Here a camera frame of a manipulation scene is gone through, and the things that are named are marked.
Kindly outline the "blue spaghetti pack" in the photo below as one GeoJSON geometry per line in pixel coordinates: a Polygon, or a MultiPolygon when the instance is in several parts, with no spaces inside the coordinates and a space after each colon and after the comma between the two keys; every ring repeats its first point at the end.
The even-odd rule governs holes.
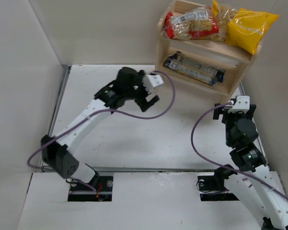
{"type": "Polygon", "coordinates": [[[200,81],[202,83],[205,83],[211,86],[219,82],[216,79],[216,77],[206,74],[193,67],[189,67],[187,65],[181,64],[180,62],[171,58],[170,56],[164,61],[163,66],[174,72],[180,73],[184,76],[187,76],[189,78],[195,79],[197,81],[200,81]]]}
{"type": "Polygon", "coordinates": [[[190,56],[183,54],[180,51],[176,51],[176,53],[174,55],[171,55],[170,57],[177,60],[181,64],[187,65],[189,67],[193,67],[193,68],[198,69],[198,70],[200,70],[206,74],[209,74],[209,75],[212,75],[213,77],[216,77],[216,79],[219,82],[223,82],[223,80],[224,80],[224,75],[226,72],[224,69],[221,69],[219,67],[207,64],[203,61],[199,61],[197,59],[194,59],[190,56]]]}

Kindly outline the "red macaroni pasta bag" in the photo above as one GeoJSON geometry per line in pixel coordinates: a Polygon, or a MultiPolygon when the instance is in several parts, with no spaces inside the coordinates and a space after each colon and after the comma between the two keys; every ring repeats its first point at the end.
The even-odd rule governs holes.
{"type": "Polygon", "coordinates": [[[201,39],[217,34],[219,27],[211,7],[196,7],[180,16],[169,12],[164,21],[164,31],[170,39],[201,39]]]}

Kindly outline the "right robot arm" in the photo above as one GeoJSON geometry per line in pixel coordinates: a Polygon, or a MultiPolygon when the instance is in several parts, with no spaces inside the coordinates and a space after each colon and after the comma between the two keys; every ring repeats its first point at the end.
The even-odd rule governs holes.
{"type": "Polygon", "coordinates": [[[249,210],[263,230],[288,230],[288,198],[273,180],[267,161],[254,141],[258,138],[252,121],[256,109],[248,100],[215,104],[213,119],[222,117],[226,145],[233,163],[216,169],[223,186],[249,210]]]}

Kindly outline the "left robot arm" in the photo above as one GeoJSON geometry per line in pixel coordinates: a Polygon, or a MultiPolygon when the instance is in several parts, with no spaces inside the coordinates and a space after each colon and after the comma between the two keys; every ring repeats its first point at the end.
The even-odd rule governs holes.
{"type": "Polygon", "coordinates": [[[74,157],[76,149],[100,122],[126,101],[134,101],[142,112],[147,111],[159,100],[158,96],[154,96],[148,101],[147,96],[163,83],[162,77],[156,73],[146,74],[143,70],[121,68],[116,79],[102,87],[90,104],[64,130],[53,137],[45,135],[41,139],[44,163],[64,179],[80,180],[94,187],[99,174],[74,157]]]}

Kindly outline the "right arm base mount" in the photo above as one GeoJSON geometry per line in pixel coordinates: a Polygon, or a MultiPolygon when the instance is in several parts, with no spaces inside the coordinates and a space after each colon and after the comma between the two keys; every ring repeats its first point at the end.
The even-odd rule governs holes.
{"type": "Polygon", "coordinates": [[[202,202],[238,201],[239,199],[223,184],[220,184],[214,175],[198,175],[196,187],[202,202]]]}

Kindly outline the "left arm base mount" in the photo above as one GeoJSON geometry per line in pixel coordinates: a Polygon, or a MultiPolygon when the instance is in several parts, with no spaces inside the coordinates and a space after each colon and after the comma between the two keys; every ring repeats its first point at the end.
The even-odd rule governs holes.
{"type": "Polygon", "coordinates": [[[76,180],[66,179],[70,186],[68,193],[69,202],[111,202],[114,177],[113,174],[100,175],[94,189],[76,180]]]}

